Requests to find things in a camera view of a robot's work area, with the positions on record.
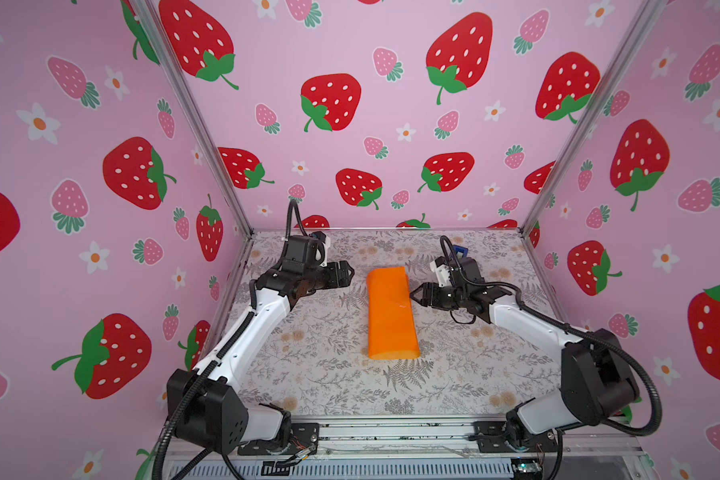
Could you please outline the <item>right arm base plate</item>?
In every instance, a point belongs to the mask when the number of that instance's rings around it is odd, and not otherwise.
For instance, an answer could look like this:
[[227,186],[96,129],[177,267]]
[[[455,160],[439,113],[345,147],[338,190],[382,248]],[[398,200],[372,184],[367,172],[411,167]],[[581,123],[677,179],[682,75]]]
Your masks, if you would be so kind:
[[505,421],[477,421],[473,429],[468,440],[476,442],[481,453],[555,453],[558,447],[553,431],[530,435]]

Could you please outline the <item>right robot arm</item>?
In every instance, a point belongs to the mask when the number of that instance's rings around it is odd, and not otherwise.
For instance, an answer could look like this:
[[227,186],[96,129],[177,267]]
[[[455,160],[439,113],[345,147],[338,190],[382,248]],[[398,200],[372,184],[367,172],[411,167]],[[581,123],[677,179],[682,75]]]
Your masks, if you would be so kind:
[[507,442],[520,444],[558,428],[603,424],[640,396],[633,369],[611,333],[588,333],[532,309],[519,287],[484,282],[472,261],[459,267],[439,258],[431,269],[437,280],[414,288],[412,301],[449,313],[464,310],[523,338],[560,368],[555,390],[506,414]]

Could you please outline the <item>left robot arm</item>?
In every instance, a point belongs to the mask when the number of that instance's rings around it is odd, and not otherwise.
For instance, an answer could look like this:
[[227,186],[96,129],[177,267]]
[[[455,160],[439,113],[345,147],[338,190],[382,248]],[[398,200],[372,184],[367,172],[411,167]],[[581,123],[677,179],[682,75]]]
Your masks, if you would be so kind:
[[329,262],[330,239],[322,232],[290,236],[278,262],[249,283],[250,305],[220,342],[190,370],[177,370],[167,382],[169,417],[160,440],[188,441],[219,454],[249,442],[290,443],[290,414],[274,405],[247,406],[237,390],[267,338],[298,300],[321,290],[351,285],[354,269]]

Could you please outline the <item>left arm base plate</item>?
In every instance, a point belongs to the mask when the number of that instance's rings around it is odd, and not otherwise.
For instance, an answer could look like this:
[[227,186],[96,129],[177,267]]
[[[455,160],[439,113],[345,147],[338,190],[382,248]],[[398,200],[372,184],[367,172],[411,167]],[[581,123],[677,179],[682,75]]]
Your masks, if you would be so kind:
[[289,423],[283,425],[274,439],[253,440],[237,447],[238,456],[292,456],[302,450],[308,452],[319,443],[319,423]]

